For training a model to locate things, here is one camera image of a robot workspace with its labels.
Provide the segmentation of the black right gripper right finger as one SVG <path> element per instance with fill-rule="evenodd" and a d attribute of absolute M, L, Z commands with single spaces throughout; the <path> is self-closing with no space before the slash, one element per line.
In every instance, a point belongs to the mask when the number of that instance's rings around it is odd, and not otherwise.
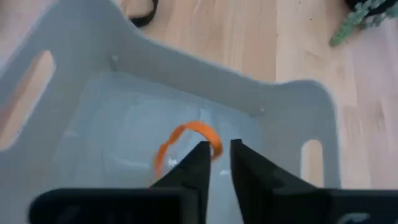
<path fill-rule="evenodd" d="M 230 146 L 231 174 L 244 223 L 397 223 L 397 191 L 319 188 L 260 155 Z"/>

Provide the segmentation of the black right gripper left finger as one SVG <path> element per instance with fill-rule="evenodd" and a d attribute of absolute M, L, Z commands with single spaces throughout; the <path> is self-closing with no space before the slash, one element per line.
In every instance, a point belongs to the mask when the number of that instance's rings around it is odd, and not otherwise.
<path fill-rule="evenodd" d="M 40 194 L 28 221 L 37 224 L 205 223 L 210 184 L 210 144 L 199 142 L 146 188 L 63 188 Z"/>

